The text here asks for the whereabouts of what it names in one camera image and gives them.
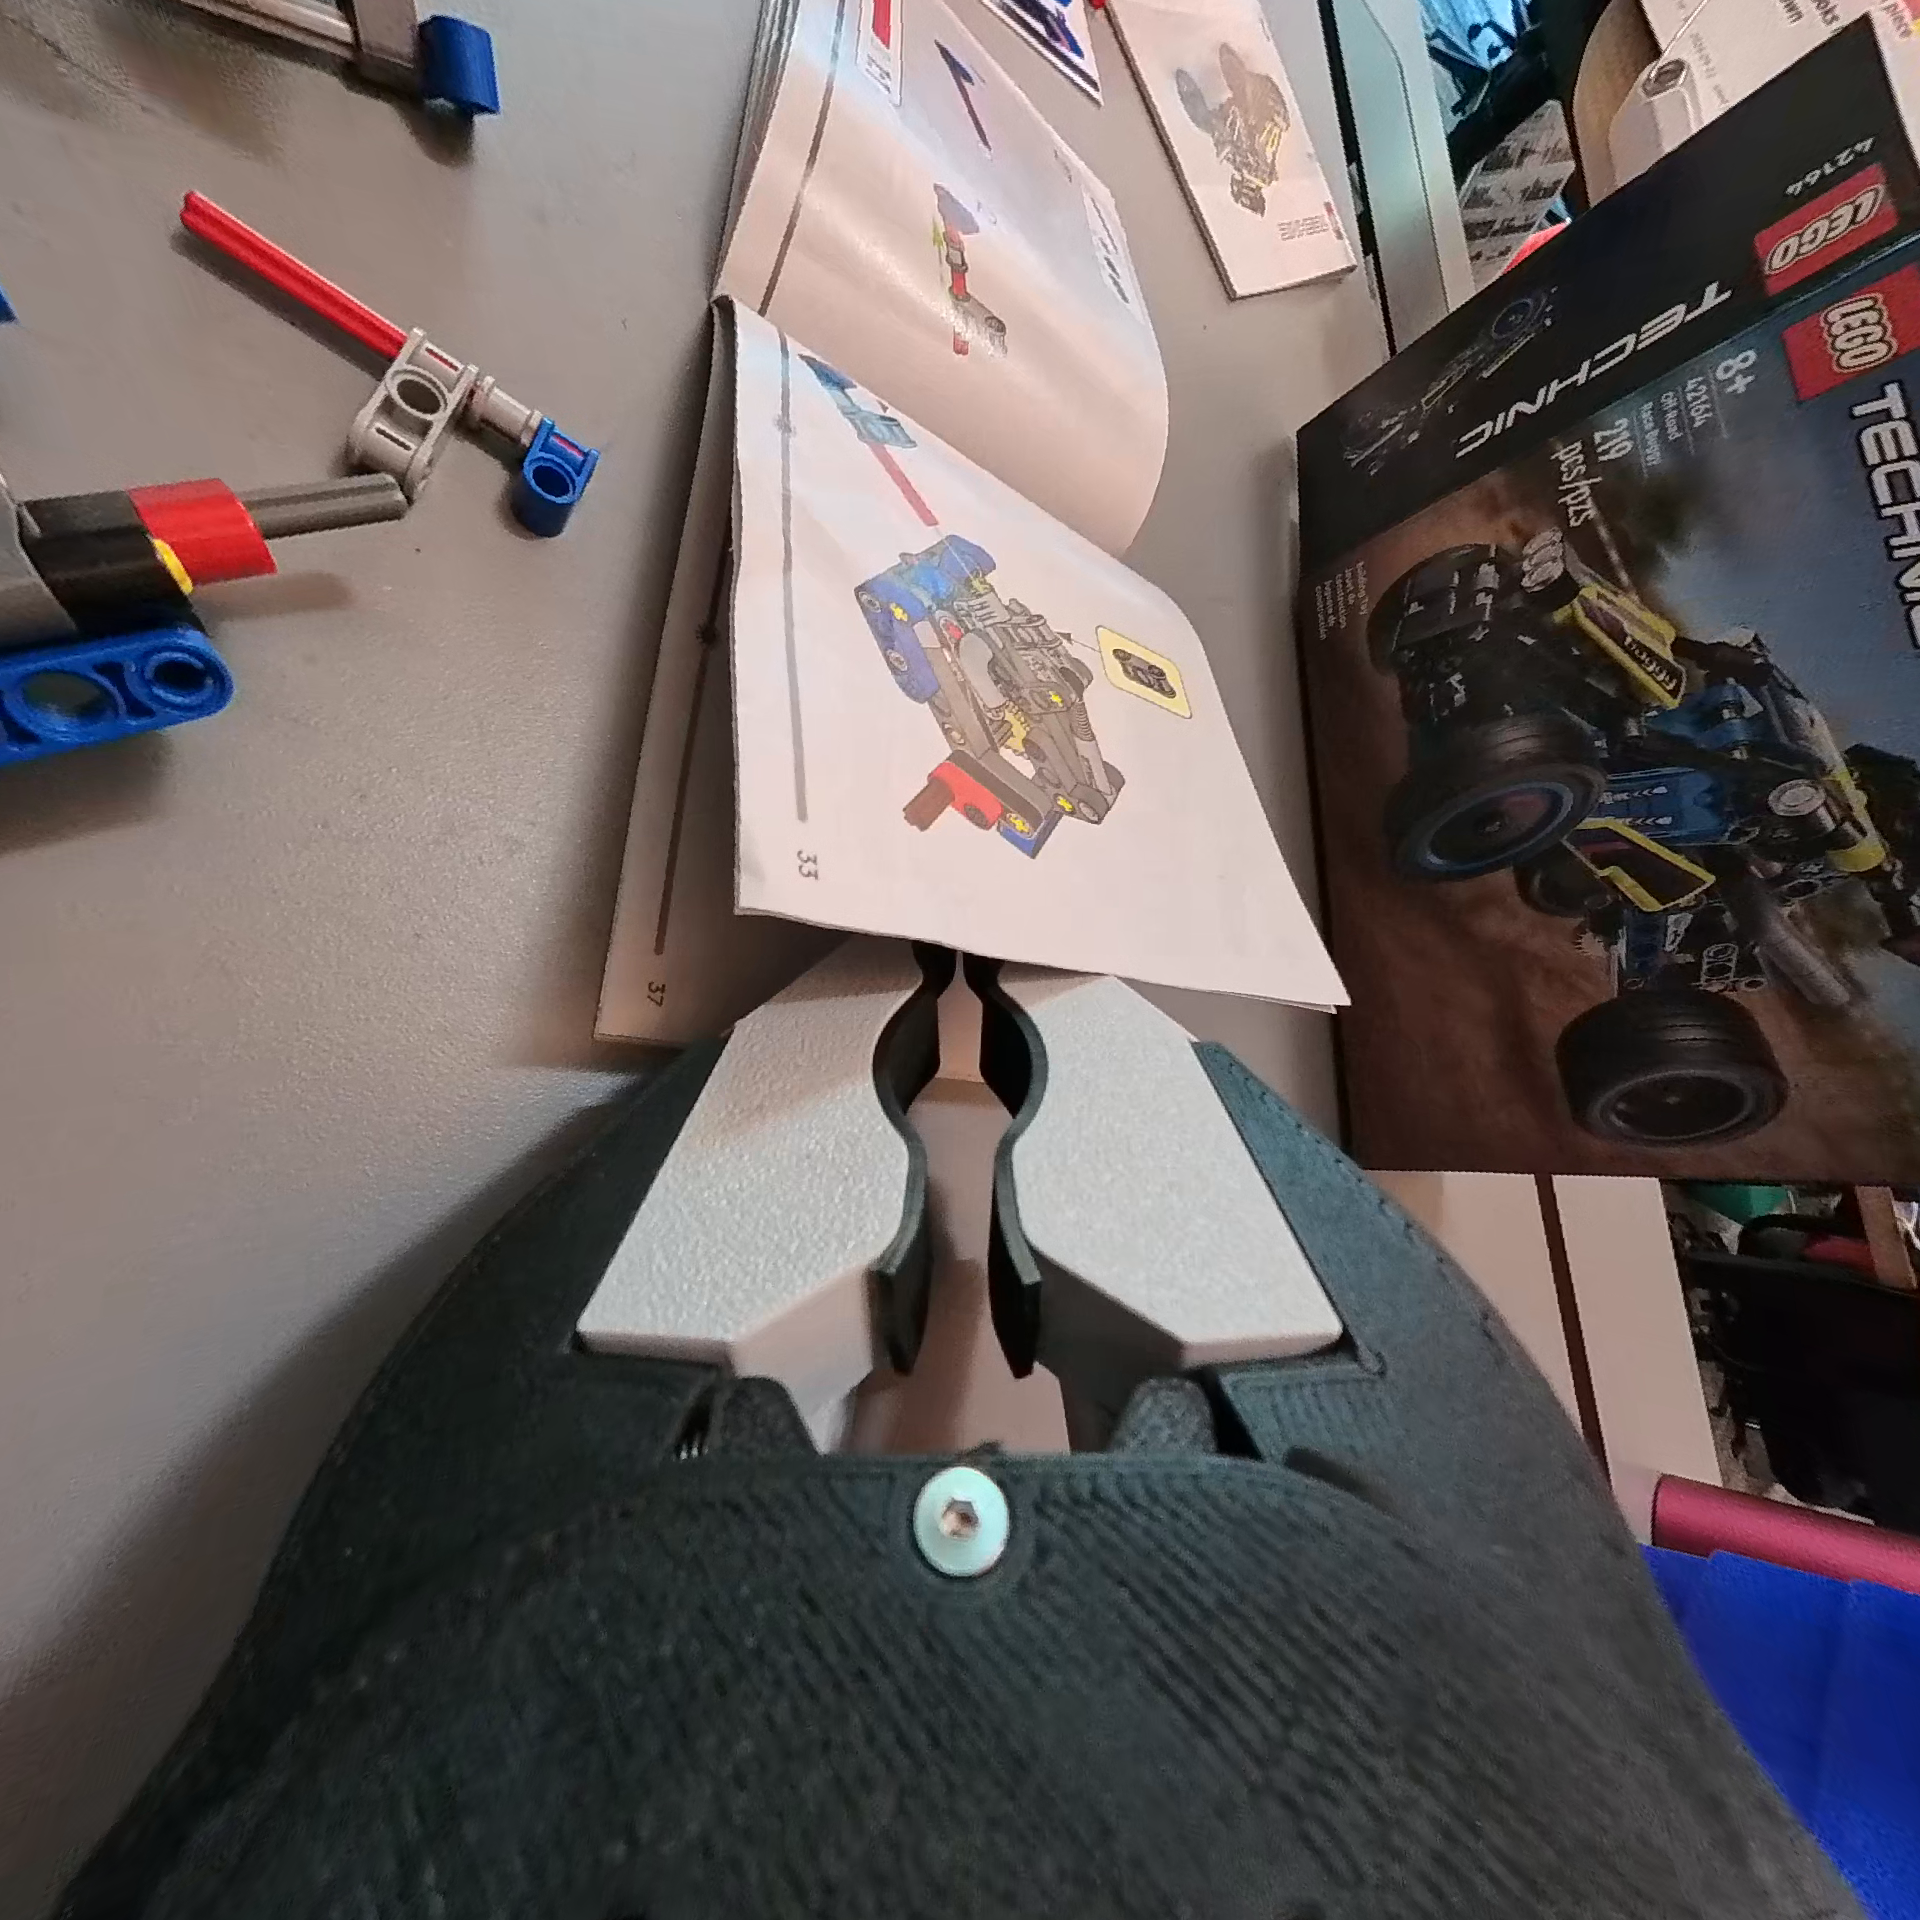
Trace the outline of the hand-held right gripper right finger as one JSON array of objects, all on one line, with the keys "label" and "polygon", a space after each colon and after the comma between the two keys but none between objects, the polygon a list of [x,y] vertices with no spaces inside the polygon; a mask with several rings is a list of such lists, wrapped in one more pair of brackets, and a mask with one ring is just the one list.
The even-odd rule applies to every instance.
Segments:
[{"label": "hand-held right gripper right finger", "polygon": [[1006,1108],[991,1322],[1015,1376],[1058,1382],[1069,1448],[1103,1448],[1148,1382],[1335,1350],[1337,1310],[1198,1041],[1114,975],[964,974]]}]

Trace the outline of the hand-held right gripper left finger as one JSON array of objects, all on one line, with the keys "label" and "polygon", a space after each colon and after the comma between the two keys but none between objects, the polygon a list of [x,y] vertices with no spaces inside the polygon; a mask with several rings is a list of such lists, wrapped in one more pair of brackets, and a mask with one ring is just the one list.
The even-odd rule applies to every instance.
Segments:
[{"label": "hand-held right gripper left finger", "polygon": [[927,1149],[954,951],[844,944],[732,1028],[589,1296],[591,1352],[781,1384],[838,1452],[913,1372],[932,1279]]}]

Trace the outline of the lego instruction booklet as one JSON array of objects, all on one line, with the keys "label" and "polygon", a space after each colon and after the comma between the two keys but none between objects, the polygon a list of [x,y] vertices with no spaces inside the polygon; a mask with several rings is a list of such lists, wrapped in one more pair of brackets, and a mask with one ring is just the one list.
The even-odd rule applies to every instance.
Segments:
[{"label": "lego instruction booklet", "polygon": [[764,4],[594,1032],[868,935],[1333,1010],[1205,641],[1114,192],[950,4]]}]

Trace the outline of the partly built lego vehicle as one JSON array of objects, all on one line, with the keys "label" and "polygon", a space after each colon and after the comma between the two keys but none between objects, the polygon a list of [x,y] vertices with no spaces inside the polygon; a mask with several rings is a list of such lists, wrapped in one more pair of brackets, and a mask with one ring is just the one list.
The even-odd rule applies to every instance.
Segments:
[{"label": "partly built lego vehicle", "polygon": [[275,541],[406,506],[378,471],[251,493],[217,478],[36,497],[5,488],[5,765],[221,713],[233,672],[196,589],[275,576]]}]

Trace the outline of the red lego axle with connectors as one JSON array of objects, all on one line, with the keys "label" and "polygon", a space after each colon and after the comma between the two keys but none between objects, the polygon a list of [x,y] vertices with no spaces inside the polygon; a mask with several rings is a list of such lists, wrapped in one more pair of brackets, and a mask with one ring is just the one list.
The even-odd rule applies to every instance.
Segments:
[{"label": "red lego axle with connectors", "polygon": [[493,438],[508,449],[509,509],[521,530],[561,537],[570,528],[602,464],[599,447],[518,402],[420,326],[398,326],[201,192],[182,194],[180,226],[382,359],[380,381],[348,433],[356,471],[389,474],[406,501],[415,501],[453,433]]}]

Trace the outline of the dark grey lego L beam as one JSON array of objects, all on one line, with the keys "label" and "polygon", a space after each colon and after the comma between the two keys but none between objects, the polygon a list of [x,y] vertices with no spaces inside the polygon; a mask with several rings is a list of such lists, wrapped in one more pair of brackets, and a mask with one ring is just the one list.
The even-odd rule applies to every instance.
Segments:
[{"label": "dark grey lego L beam", "polygon": [[361,81],[462,119],[499,111],[492,34],[419,1],[189,1],[195,12],[326,57]]}]

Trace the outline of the lego set box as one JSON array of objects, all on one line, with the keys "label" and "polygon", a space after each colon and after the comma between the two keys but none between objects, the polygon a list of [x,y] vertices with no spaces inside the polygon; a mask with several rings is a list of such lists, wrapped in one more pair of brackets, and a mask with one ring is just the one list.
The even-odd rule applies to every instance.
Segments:
[{"label": "lego set box", "polygon": [[1916,4],[1708,4],[1634,108],[1298,438],[1351,1142],[1916,1186]]}]

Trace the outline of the small lego leaflet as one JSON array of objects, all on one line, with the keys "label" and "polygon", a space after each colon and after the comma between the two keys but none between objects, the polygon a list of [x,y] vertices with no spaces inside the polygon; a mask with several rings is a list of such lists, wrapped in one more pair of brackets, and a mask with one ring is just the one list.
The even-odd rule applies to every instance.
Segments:
[{"label": "small lego leaflet", "polygon": [[1233,300],[1354,271],[1354,240],[1259,1],[1108,14]]}]

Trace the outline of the lego sticker sheet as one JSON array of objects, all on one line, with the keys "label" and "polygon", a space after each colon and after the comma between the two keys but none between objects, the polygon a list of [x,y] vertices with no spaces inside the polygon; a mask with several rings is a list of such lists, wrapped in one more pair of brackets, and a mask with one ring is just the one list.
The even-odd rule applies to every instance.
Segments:
[{"label": "lego sticker sheet", "polygon": [[1090,1],[986,1],[1092,105],[1102,103]]}]

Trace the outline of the maroon tube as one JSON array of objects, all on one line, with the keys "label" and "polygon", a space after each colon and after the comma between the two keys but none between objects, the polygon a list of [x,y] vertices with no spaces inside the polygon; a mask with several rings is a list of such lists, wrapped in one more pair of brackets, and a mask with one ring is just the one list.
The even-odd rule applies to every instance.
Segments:
[{"label": "maroon tube", "polygon": [[1838,1582],[1917,1596],[1917,1541],[1899,1528],[1790,1501],[1659,1477],[1650,1495],[1650,1542],[1695,1558],[1716,1552]]}]

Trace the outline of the blue plastic bin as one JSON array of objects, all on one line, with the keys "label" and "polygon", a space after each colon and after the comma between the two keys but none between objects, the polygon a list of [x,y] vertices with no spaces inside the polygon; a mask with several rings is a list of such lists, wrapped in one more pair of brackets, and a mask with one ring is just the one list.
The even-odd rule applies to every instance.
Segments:
[{"label": "blue plastic bin", "polygon": [[1917,1598],[1643,1546],[1721,1710],[1860,1906],[1917,1914]]}]

